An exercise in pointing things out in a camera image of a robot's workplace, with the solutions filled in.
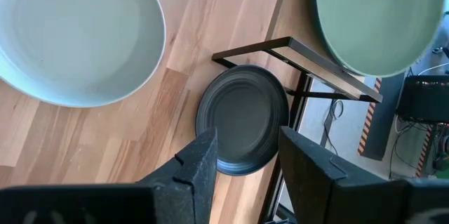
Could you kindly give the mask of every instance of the wire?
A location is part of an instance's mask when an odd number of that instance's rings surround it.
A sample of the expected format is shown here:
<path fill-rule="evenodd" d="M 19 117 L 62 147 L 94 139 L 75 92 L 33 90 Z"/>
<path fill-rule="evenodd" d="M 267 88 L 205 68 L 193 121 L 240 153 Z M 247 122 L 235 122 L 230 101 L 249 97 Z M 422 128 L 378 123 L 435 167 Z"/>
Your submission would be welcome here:
<path fill-rule="evenodd" d="M 430 131 L 431 130 L 431 127 L 428 124 L 418 123 L 418 125 L 422 126 L 422 128 L 424 128 L 426 131 Z"/>
<path fill-rule="evenodd" d="M 419 123 L 416 123 L 416 122 L 412 123 L 412 122 L 410 122 L 410 121 L 407 121 L 407 122 L 408 122 L 409 125 L 411 125 L 413 128 L 415 128 L 415 129 L 417 129 L 417 130 L 421 130 L 421 131 L 427 131 L 427 130 L 429 130 L 429 128 L 426 127 L 426 126 L 423 125 L 423 124 L 419 124 Z"/>
<path fill-rule="evenodd" d="M 338 116 L 336 116 L 335 115 L 335 106 L 339 102 L 342 104 L 342 110 L 340 111 Z M 340 118 L 342 116 L 343 110 L 344 110 L 344 105 L 343 105 L 343 101 L 342 100 L 332 100 L 330 102 L 329 113 L 328 113 L 327 117 L 331 116 L 332 120 L 335 121 L 335 120 L 337 120 L 338 118 Z M 334 149 L 335 154 L 338 155 L 337 148 L 335 148 L 335 146 L 333 145 L 332 141 L 330 140 L 329 132 L 328 132 L 328 129 L 326 128 L 326 121 L 324 121 L 324 133 L 326 134 L 326 137 L 328 138 L 328 142 L 329 142 L 330 146 Z"/>
<path fill-rule="evenodd" d="M 421 74 L 424 73 L 424 72 L 428 72 L 429 70 L 433 70 L 433 69 L 436 69 L 437 67 L 442 67 L 442 66 L 444 66 L 444 65 L 449 65 L 449 62 L 443 63 L 442 65 L 437 65 L 437 66 L 434 66 L 434 67 L 430 67 L 430 68 L 427 69 L 427 70 L 423 70 L 421 73 L 418 74 L 418 76 L 421 76 Z"/>
<path fill-rule="evenodd" d="M 411 168 L 417 169 L 417 167 L 413 166 L 412 164 L 409 164 L 409 163 L 406 162 L 402 157 L 400 157 L 399 154 L 398 154 L 398 151 L 397 151 L 397 145 L 398 145 L 398 142 L 399 142 L 399 138 L 400 138 L 401 136 L 403 136 L 404 133 L 406 133 L 407 131 L 409 131 L 412 127 L 415 127 L 415 123 L 409 124 L 409 125 L 407 125 L 406 127 L 404 127 L 404 128 L 401 130 L 401 132 L 398 134 L 398 137 L 396 138 L 396 141 L 395 141 L 394 144 L 393 144 L 393 148 L 391 149 L 391 154 L 390 154 L 390 172 L 389 172 L 389 178 L 390 178 L 390 179 L 391 179 L 391 163 L 392 163 L 392 161 L 393 161 L 393 152 L 394 152 L 394 154 L 396 155 L 396 157 L 398 157 L 398 159 L 401 160 L 404 164 L 408 165 L 408 166 L 411 167 Z"/>

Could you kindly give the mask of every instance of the gray floor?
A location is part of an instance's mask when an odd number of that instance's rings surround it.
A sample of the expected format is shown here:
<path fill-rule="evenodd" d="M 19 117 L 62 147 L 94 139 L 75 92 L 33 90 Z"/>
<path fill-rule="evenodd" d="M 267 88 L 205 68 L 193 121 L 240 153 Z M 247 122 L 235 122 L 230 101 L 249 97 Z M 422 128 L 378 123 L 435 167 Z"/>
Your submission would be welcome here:
<path fill-rule="evenodd" d="M 445 11 L 449 11 L 449 1 L 445 6 Z M 446 16 L 442 22 L 441 28 L 429 50 L 412 66 L 414 74 L 419 74 L 425 69 L 449 62 L 444 54 L 433 54 L 433 48 L 447 46 L 449 44 L 449 16 Z M 429 70 L 424 74 L 444 74 L 449 70 L 449 65 L 439 67 L 434 70 Z M 365 83 L 371 87 L 374 86 L 373 78 L 366 78 Z M 333 92 L 333 90 L 319 81 L 314 81 L 312 85 L 313 91 Z M 394 124 L 391 125 L 389 141 L 384 158 L 381 162 L 361 157 L 357 155 L 358 143 L 360 141 L 363 123 L 365 121 L 366 112 L 368 110 L 368 103 L 357 102 L 351 100 L 344 100 L 344 112 L 342 116 L 333 122 L 329 132 L 338 154 L 353 164 L 374 173 L 375 175 L 388 179 L 390 172 L 390 156 L 394 141 L 397 139 L 397 132 L 395 132 Z M 320 143 L 323 134 L 323 123 L 328 113 L 330 100 L 310 98 L 304 112 L 302 124 L 299 132 L 313 140 Z M 405 124 L 398 121 L 398 130 L 401 130 Z M 391 161 L 391 172 L 395 176 L 414 177 L 422 144 L 424 142 L 425 132 L 417 129 L 410 129 L 398 141 L 397 151 L 401 158 L 407 162 L 404 163 L 393 155 Z M 290 198 L 286 187 L 284 186 L 281 193 L 280 203 L 288 209 L 293 210 L 290 203 Z"/>

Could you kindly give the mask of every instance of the wood grain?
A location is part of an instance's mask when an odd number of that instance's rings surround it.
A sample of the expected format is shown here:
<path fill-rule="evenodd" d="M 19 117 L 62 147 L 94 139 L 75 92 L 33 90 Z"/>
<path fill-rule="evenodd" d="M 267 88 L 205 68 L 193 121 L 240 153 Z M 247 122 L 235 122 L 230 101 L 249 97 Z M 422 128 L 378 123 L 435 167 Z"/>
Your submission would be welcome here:
<path fill-rule="evenodd" d="M 159 1 L 166 19 L 163 59 L 125 100 L 57 107 L 0 81 L 0 187 L 139 180 L 195 138 L 201 95 L 225 70 L 210 60 L 214 52 L 288 35 L 322 52 L 310 23 L 295 19 L 305 7 L 300 0 Z M 263 53 L 233 60 L 266 67 L 286 86 L 296 85 L 296 71 Z M 210 222 L 256 223 L 273 164 L 249 176 L 218 174 Z"/>

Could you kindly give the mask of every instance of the dark gray plate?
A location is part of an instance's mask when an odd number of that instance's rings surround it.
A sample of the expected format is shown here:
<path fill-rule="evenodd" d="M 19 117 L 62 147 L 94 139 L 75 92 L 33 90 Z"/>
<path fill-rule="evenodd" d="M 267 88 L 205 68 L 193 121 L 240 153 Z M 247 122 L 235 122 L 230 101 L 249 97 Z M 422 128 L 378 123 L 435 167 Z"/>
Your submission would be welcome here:
<path fill-rule="evenodd" d="M 241 176 L 257 171 L 278 151 L 288 102 L 278 79 L 254 66 L 233 67 L 206 89 L 196 113 L 196 134 L 216 126 L 218 171 Z"/>

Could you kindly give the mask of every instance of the black metal frame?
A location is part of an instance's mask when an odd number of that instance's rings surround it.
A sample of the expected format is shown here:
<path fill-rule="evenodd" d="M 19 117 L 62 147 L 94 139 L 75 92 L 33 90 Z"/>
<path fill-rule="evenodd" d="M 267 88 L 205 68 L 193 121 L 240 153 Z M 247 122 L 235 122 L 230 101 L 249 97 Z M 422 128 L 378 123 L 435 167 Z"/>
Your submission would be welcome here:
<path fill-rule="evenodd" d="M 283 48 L 288 47 L 304 56 L 308 60 L 316 63 L 318 66 L 323 69 L 329 71 L 334 74 L 336 77 L 339 77 L 346 83 L 358 89 L 362 92 L 360 97 L 356 97 L 345 90 L 339 88 L 338 86 L 326 81 L 318 76 L 316 76 L 313 72 L 310 72 L 305 67 L 298 65 L 296 62 L 286 58 L 285 56 L 273 51 L 275 48 Z M 223 51 L 219 53 L 214 53 L 212 56 L 212 60 L 220 63 L 221 65 L 232 68 L 235 67 L 236 64 L 226 60 L 225 58 L 232 57 L 235 55 L 242 55 L 246 53 L 264 51 L 269 55 L 282 60 L 284 63 L 294 67 L 295 69 L 301 71 L 300 78 L 297 83 L 296 90 L 290 90 L 285 88 L 286 93 L 288 95 L 292 95 L 293 102 L 290 108 L 290 122 L 289 127 L 298 131 L 302 115 L 304 114 L 304 109 L 306 107 L 308 98 L 330 98 L 330 99 L 341 99 L 341 100 L 360 100 L 366 102 L 374 102 L 380 103 L 382 102 L 382 95 L 375 92 L 373 89 L 366 86 L 364 83 L 360 82 L 358 79 L 353 77 L 344 71 L 339 65 L 335 64 L 329 58 L 323 57 L 318 53 L 314 52 L 310 48 L 306 47 L 304 44 L 301 44 L 299 41 L 295 40 L 292 37 L 284 37 L 279 39 L 274 39 L 271 41 L 263 41 L 257 44 L 252 44 L 248 46 L 243 46 L 240 48 L 230 49 L 228 51 Z M 338 93 L 317 93 L 310 92 L 312 77 L 319 79 L 324 84 L 327 84 L 329 87 L 338 91 Z M 282 189 L 282 170 L 279 162 L 279 158 L 276 158 L 276 163 L 274 165 L 273 174 L 270 178 L 267 194 L 265 195 L 264 204 L 262 206 L 262 211 L 259 216 L 258 223 L 266 223 L 273 220 L 274 215 L 276 214 L 276 210 L 278 207 L 279 197 Z"/>

